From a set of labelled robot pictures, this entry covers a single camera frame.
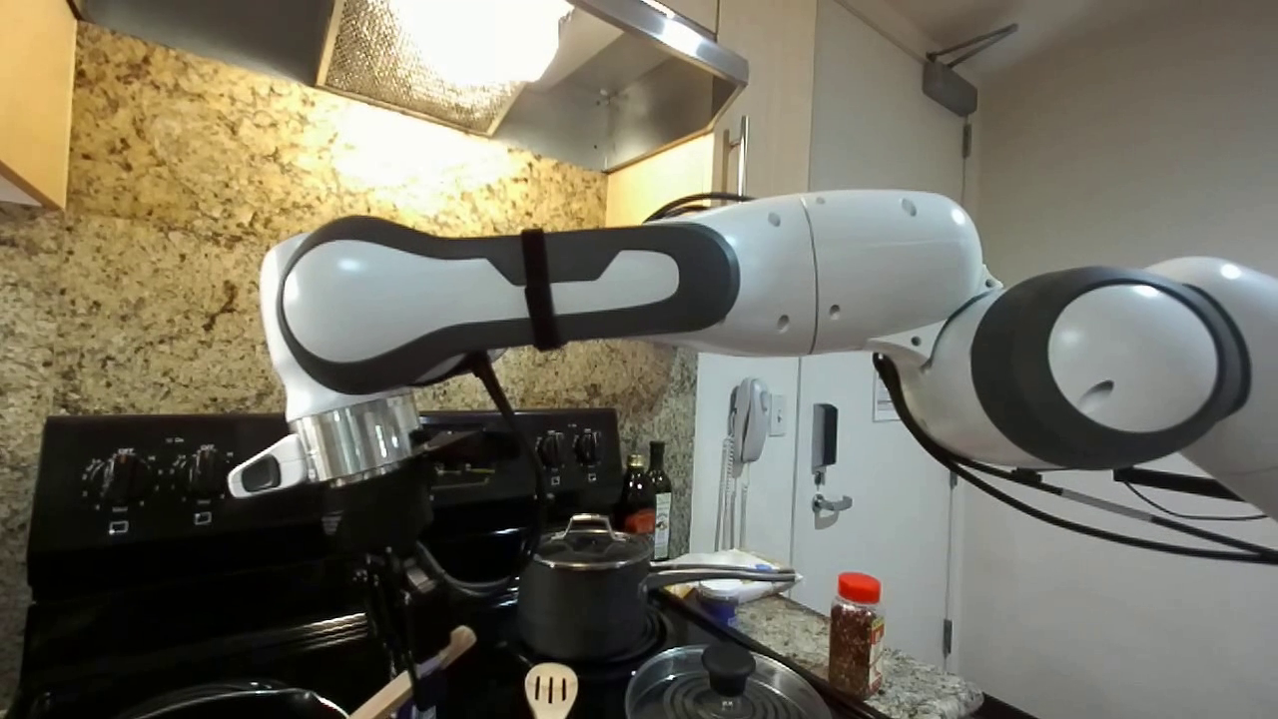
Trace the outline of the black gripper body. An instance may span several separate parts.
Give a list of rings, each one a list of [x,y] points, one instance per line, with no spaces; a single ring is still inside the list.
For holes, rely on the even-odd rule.
[[[510,591],[525,532],[501,524],[525,492],[506,488],[505,465],[525,465],[517,431],[442,431],[389,475],[326,492],[341,594],[390,671],[421,659],[421,624],[434,624],[439,602]]]

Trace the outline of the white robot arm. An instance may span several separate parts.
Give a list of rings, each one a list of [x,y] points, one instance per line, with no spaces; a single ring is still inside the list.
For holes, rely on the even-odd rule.
[[[865,351],[899,415],[1013,471],[1200,465],[1278,510],[1278,279],[1214,254],[1000,283],[936,190],[800,190],[591,232],[442,238],[344,216],[258,265],[289,483],[411,461],[411,394],[505,349]]]

